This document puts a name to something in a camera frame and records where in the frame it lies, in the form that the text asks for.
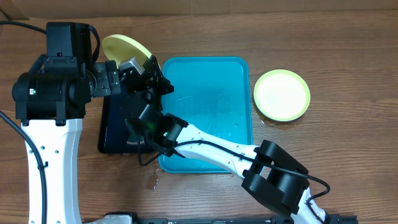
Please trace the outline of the yellow-green plate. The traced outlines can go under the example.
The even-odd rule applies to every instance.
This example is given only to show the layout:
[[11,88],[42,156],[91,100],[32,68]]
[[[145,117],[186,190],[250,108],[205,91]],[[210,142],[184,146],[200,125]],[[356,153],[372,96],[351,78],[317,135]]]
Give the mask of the yellow-green plate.
[[271,70],[256,82],[253,98],[267,118],[289,122],[301,117],[310,105],[310,89],[305,80],[290,70]]
[[152,56],[150,51],[138,41],[121,34],[105,37],[102,46],[107,59],[114,60],[116,65],[133,57],[143,65]]

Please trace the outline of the dark sponge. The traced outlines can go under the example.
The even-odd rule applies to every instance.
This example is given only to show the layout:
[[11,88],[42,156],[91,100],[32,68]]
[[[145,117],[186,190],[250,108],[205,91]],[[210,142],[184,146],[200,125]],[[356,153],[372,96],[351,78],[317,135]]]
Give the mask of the dark sponge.
[[145,144],[144,138],[141,135],[130,134],[127,138],[126,143],[128,145],[138,145],[138,144]]

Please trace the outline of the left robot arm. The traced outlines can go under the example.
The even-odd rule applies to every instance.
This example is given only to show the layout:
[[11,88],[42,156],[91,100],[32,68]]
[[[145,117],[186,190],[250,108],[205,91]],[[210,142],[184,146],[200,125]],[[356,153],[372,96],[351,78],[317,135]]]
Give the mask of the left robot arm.
[[80,223],[77,155],[86,105],[121,91],[114,61],[98,62],[96,29],[49,22],[47,51],[12,88],[29,168],[29,222]]

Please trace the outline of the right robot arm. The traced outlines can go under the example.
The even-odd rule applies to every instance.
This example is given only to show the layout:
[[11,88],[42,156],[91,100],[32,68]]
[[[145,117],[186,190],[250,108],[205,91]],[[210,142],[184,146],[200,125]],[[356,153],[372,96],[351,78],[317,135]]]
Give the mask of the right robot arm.
[[118,66],[126,94],[120,112],[134,132],[158,156],[176,154],[198,159],[229,171],[242,180],[242,188],[256,201],[294,223],[330,223],[315,198],[330,186],[316,177],[276,143],[238,144],[212,136],[170,113],[162,114],[161,97],[174,91],[155,56],[144,63],[136,58]]

